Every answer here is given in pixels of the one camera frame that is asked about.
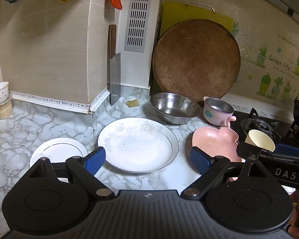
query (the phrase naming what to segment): pink pot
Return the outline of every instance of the pink pot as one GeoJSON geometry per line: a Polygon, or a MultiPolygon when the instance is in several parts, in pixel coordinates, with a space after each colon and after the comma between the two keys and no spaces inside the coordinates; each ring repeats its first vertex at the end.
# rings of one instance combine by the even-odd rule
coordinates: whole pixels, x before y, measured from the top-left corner
{"type": "Polygon", "coordinates": [[[230,122],[235,121],[234,108],[227,102],[218,98],[204,97],[203,116],[211,124],[230,127],[230,122]]]}

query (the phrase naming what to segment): white cup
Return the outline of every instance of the white cup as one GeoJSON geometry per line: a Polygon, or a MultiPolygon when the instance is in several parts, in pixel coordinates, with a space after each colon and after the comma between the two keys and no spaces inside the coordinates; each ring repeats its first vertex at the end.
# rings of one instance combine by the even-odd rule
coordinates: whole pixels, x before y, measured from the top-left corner
{"type": "Polygon", "coordinates": [[[264,148],[269,151],[275,150],[275,145],[273,140],[267,136],[264,132],[256,129],[252,129],[248,132],[245,142],[257,147],[264,148]]]}

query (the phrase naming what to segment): pink plate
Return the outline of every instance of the pink plate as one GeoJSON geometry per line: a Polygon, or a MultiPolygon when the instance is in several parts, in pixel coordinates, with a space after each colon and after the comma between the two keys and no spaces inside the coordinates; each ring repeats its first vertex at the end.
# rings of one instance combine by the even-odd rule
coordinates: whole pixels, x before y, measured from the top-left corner
{"type": "Polygon", "coordinates": [[[200,127],[193,134],[192,144],[212,157],[225,156],[232,162],[241,162],[236,153],[237,140],[237,133],[230,128],[200,127]]]}

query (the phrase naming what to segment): stainless steel bowl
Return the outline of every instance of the stainless steel bowl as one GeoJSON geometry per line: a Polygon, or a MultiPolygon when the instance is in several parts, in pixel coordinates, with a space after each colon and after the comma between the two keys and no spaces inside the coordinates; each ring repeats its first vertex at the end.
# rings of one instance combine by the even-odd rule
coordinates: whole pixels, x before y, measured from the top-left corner
{"type": "Polygon", "coordinates": [[[235,111],[229,103],[218,98],[209,97],[205,100],[205,102],[214,110],[221,113],[232,114],[235,111]]]}
{"type": "Polygon", "coordinates": [[[175,93],[161,92],[150,98],[158,116],[171,124],[182,125],[197,117],[201,111],[195,101],[175,93]]]}

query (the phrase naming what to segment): vent grille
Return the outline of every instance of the vent grille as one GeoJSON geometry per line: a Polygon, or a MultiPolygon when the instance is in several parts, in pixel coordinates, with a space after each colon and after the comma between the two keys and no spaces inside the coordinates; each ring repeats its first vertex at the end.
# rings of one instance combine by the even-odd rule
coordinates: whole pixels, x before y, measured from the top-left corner
{"type": "Polygon", "coordinates": [[[130,0],[124,50],[144,52],[151,0],[130,0]]]}

